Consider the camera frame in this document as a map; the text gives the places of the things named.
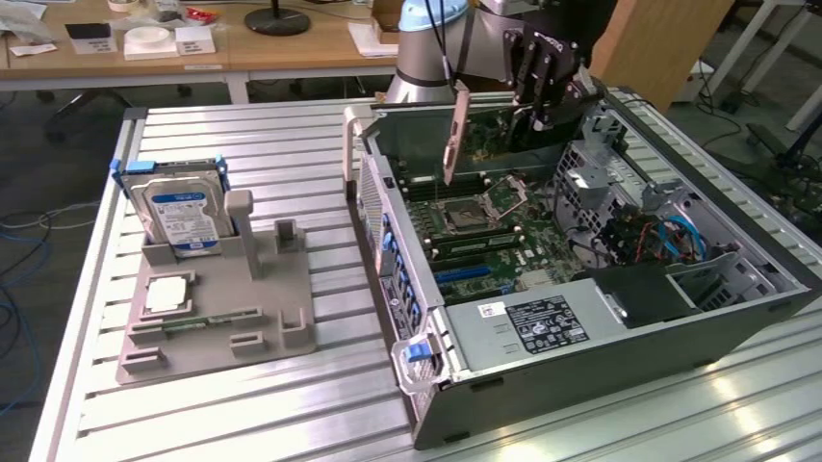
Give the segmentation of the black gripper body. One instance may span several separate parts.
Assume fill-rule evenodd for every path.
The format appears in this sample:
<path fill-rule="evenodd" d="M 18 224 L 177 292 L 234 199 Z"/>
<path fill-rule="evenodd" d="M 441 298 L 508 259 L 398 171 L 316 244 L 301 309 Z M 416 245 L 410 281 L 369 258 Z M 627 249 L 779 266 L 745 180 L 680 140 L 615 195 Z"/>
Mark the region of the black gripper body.
<path fill-rule="evenodd" d="M 584 57 L 592 62 L 595 44 L 601 37 L 615 0 L 539 1 L 539 10 L 522 14 L 522 34 L 537 32 L 561 42 L 575 42 Z"/>

